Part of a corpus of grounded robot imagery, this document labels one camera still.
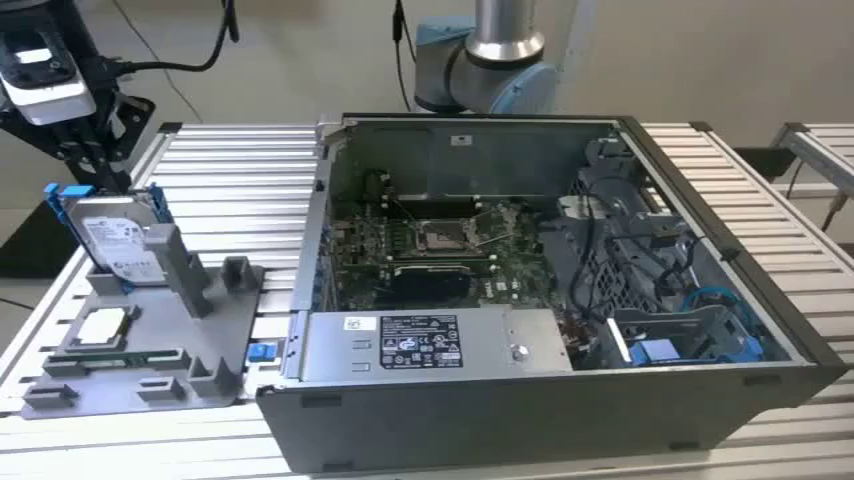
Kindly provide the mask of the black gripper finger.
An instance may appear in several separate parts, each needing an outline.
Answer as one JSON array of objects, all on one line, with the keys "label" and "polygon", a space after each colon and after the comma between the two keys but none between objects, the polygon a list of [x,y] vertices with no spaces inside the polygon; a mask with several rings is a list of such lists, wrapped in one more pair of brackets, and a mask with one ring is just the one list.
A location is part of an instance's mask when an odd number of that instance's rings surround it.
[{"label": "black gripper finger", "polygon": [[110,192],[124,194],[131,188],[131,177],[122,152],[96,151],[88,157],[95,183]]}]

